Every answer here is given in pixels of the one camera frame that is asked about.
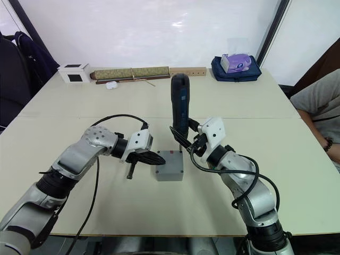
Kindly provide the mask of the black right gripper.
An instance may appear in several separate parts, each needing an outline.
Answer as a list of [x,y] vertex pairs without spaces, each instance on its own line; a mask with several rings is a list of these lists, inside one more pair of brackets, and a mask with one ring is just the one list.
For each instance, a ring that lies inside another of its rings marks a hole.
[[[198,132],[200,123],[196,120],[188,118],[188,126],[194,132]],[[205,134],[198,134],[195,138],[194,143],[188,141],[181,132],[177,131],[172,126],[169,127],[174,139],[185,149],[189,148],[190,157],[196,154],[198,157],[209,157],[210,153],[208,150],[208,138]]]

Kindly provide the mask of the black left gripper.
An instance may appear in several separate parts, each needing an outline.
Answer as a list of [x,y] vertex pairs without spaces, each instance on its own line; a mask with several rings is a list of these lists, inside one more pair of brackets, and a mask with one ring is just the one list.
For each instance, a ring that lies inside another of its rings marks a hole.
[[129,171],[126,176],[126,178],[129,180],[133,178],[134,169],[138,162],[141,162],[147,165],[164,165],[165,164],[164,158],[160,156],[158,153],[155,153],[153,151],[146,151],[146,152],[142,152],[139,154],[136,152],[132,152],[128,155],[125,162],[130,164]]

